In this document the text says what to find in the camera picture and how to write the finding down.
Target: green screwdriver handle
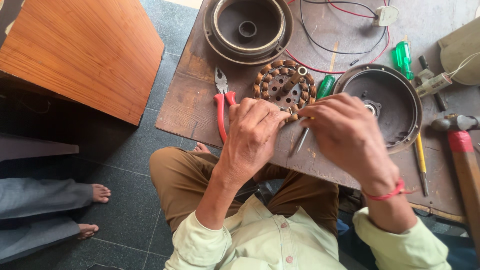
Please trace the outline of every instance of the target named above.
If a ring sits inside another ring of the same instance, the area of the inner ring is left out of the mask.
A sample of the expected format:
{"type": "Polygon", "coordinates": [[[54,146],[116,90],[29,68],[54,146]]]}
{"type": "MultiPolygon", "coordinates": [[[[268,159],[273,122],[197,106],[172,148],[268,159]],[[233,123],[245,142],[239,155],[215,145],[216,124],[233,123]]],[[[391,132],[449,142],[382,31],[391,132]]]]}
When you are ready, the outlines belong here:
{"type": "Polygon", "coordinates": [[[324,98],[329,96],[332,92],[333,85],[335,84],[335,77],[333,75],[328,74],[325,76],[322,84],[317,89],[317,99],[324,98]]]}

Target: light green shirt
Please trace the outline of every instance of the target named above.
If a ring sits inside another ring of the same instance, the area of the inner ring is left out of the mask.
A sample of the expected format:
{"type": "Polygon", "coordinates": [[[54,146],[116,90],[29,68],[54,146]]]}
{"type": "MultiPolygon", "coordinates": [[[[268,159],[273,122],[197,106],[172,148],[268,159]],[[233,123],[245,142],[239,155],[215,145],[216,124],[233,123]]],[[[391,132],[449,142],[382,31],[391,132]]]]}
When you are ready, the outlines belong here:
{"type": "MultiPolygon", "coordinates": [[[[358,236],[371,248],[379,269],[451,269],[447,247],[418,219],[402,234],[375,227],[363,208],[353,217],[358,236]]],[[[210,230],[190,214],[173,234],[167,270],[345,269],[338,243],[301,208],[291,217],[273,215],[255,197],[210,230]]]]}

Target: bare foot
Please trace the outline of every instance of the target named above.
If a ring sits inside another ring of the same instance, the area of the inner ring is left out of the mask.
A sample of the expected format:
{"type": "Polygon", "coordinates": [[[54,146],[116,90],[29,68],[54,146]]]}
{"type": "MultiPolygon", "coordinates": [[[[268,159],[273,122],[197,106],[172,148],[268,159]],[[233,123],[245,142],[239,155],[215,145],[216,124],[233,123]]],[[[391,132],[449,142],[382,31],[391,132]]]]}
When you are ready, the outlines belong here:
{"type": "Polygon", "coordinates": [[[102,184],[92,184],[93,187],[93,201],[94,202],[108,202],[108,197],[112,195],[111,191],[102,184]]]}
{"type": "Polygon", "coordinates": [[[203,143],[199,143],[199,142],[197,142],[197,146],[195,146],[194,151],[203,152],[203,153],[210,153],[210,150],[208,150],[208,148],[203,143]]]}
{"type": "Polygon", "coordinates": [[[90,225],[90,224],[79,224],[80,233],[78,234],[77,239],[84,240],[87,237],[92,237],[96,231],[98,231],[97,225],[90,225]]]}

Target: grey trousers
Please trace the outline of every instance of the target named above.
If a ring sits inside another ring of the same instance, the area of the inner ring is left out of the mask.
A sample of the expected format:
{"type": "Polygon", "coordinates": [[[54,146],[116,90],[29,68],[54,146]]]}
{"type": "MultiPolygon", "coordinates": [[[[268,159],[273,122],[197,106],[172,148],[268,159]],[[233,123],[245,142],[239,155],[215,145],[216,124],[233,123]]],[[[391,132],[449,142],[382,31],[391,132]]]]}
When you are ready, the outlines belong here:
{"type": "MultiPolygon", "coordinates": [[[[0,179],[0,223],[81,208],[92,203],[90,184],[32,178],[0,179]]],[[[35,221],[0,230],[0,263],[20,258],[80,232],[70,217],[35,221]]]]}

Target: red thread bracelet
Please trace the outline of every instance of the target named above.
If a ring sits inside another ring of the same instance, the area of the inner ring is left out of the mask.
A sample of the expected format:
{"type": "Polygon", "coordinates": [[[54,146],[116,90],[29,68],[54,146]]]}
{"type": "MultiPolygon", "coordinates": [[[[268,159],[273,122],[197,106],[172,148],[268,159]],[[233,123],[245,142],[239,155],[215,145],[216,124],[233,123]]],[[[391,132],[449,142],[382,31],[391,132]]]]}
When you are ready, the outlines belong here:
{"type": "Polygon", "coordinates": [[[394,191],[390,192],[389,194],[382,195],[382,196],[372,196],[367,194],[365,191],[363,191],[363,194],[367,196],[369,199],[374,200],[374,201],[384,201],[387,199],[390,199],[391,197],[398,195],[398,194],[411,194],[411,191],[405,190],[405,182],[401,177],[398,178],[398,183],[396,184],[396,188],[394,191]]]}

